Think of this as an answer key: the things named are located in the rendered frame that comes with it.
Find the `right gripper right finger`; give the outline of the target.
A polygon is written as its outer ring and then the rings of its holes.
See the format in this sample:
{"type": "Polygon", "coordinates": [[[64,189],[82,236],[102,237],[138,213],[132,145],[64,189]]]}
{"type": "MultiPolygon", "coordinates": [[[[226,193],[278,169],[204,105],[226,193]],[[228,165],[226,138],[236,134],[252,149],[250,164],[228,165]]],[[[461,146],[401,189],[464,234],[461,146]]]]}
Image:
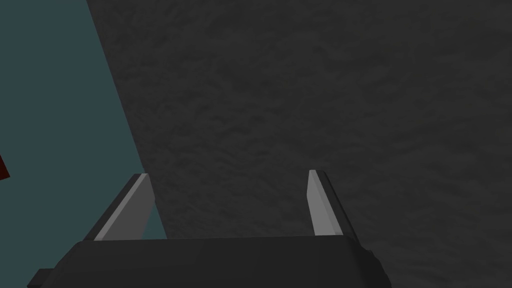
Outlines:
{"type": "Polygon", "coordinates": [[[308,172],[306,199],[316,236],[343,235],[356,243],[357,233],[342,206],[341,198],[323,170],[308,172]]]}

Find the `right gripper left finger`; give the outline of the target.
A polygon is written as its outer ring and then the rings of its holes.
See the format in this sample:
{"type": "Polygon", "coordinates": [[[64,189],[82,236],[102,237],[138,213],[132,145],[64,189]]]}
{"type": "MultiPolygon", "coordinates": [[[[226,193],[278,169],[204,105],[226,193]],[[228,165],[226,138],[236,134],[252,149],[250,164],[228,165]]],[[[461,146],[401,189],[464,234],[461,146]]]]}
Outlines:
{"type": "Polygon", "coordinates": [[[154,204],[149,174],[133,174],[83,240],[141,240],[154,204]]]}

